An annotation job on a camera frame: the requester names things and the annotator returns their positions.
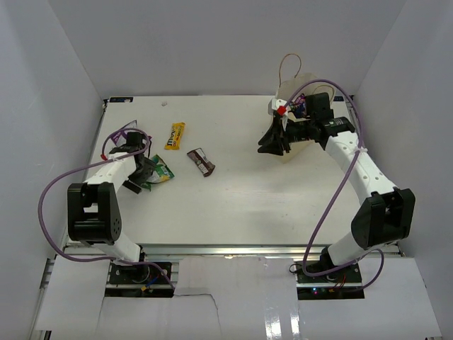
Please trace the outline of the large blue purple snack bag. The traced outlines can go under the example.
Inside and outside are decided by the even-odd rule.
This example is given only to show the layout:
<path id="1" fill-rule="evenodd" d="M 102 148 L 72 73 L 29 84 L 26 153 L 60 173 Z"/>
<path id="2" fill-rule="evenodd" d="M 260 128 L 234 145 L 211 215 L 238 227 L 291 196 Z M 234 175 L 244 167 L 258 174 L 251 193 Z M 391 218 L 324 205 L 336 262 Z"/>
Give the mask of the large blue purple snack bag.
<path id="1" fill-rule="evenodd" d="M 305 95 L 302 93 L 289 105 L 290 111 L 296 119 L 307 117 Z"/>

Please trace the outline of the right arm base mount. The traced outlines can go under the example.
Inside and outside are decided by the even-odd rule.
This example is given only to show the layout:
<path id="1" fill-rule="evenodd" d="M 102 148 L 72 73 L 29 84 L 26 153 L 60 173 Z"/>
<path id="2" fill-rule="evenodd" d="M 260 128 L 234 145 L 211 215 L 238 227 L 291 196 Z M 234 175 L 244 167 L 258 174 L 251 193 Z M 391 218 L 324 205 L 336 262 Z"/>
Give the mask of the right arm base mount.
<path id="1" fill-rule="evenodd" d="M 365 298 L 362 289 L 362 275 L 359 266 L 354 264 L 327 276 L 306 276 L 302 262 L 289 267 L 289 272 L 297 280 L 298 300 L 361 300 Z"/>

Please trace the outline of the brown chocolate bar wrapper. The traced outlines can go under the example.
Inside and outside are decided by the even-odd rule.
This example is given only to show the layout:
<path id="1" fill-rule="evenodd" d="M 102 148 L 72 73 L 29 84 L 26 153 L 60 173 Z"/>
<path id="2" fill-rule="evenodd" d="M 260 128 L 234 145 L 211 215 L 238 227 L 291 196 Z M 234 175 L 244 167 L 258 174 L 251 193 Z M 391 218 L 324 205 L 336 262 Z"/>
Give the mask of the brown chocolate bar wrapper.
<path id="1" fill-rule="evenodd" d="M 202 148 L 190 150 L 187 156 L 195 163 L 204 177 L 208 177 L 215 169 L 215 165 L 207 158 Z"/>

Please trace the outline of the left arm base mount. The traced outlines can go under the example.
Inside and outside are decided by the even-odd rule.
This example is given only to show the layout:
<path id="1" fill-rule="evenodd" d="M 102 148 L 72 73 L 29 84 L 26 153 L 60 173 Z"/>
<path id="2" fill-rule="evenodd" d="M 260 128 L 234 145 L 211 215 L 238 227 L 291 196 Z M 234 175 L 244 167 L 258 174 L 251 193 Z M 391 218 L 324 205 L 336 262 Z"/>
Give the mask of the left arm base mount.
<path id="1" fill-rule="evenodd" d="M 157 266 L 126 266 L 112 263 L 105 287 L 110 298 L 171 298 L 173 288 L 162 273 L 171 279 L 171 262 L 157 262 Z"/>

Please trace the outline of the green snack pouch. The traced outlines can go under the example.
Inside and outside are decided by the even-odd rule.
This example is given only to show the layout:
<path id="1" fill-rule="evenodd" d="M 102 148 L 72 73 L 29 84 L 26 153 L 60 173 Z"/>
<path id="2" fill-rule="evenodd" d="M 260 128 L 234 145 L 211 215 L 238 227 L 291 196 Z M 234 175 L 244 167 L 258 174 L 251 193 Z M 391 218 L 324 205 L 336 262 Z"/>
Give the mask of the green snack pouch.
<path id="1" fill-rule="evenodd" d="M 166 162 L 158 154 L 155 154 L 151 158 L 151 161 L 156 164 L 151 174 L 151 182 L 153 183 L 153 185 L 160 184 L 174 178 L 175 175 L 170 170 Z"/>

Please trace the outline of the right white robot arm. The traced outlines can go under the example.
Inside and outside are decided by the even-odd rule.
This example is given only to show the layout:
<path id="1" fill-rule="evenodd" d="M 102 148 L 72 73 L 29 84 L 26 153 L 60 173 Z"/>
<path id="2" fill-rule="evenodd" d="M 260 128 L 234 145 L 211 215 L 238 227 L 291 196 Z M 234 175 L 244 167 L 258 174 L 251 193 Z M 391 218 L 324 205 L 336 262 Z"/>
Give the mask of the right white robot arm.
<path id="1" fill-rule="evenodd" d="M 350 231 L 321 252 L 317 263 L 301 268 L 306 276 L 321 276 L 334 283 L 345 268 L 384 245 L 409 236 L 415 195 L 389 180 L 362 146 L 360 136 L 346 117 L 336 117 L 327 93 L 305 98 L 305 114 L 299 121 L 289 118 L 292 109 L 282 99 L 272 98 L 272 122 L 259 140 L 258 152 L 282 156 L 297 142 L 314 141 L 336 161 L 350 182 L 360 208 L 350 223 Z"/>

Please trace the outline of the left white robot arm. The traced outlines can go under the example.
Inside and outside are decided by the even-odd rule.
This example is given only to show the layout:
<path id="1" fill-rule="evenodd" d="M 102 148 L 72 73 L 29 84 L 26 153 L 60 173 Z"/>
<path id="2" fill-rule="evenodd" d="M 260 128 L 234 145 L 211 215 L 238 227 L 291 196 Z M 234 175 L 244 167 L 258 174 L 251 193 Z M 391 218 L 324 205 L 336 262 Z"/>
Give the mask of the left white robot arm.
<path id="1" fill-rule="evenodd" d="M 137 129 L 126 130 L 125 142 L 109 152 L 102 151 L 99 170 L 83 183 L 67 190 L 68 234 L 73 241 L 93 246 L 121 264 L 135 283 L 149 276 L 149 264 L 140 259 L 141 247 L 122 231 L 117 192 L 124 187 L 139 194 L 156 168 L 146 153 L 149 136 Z"/>

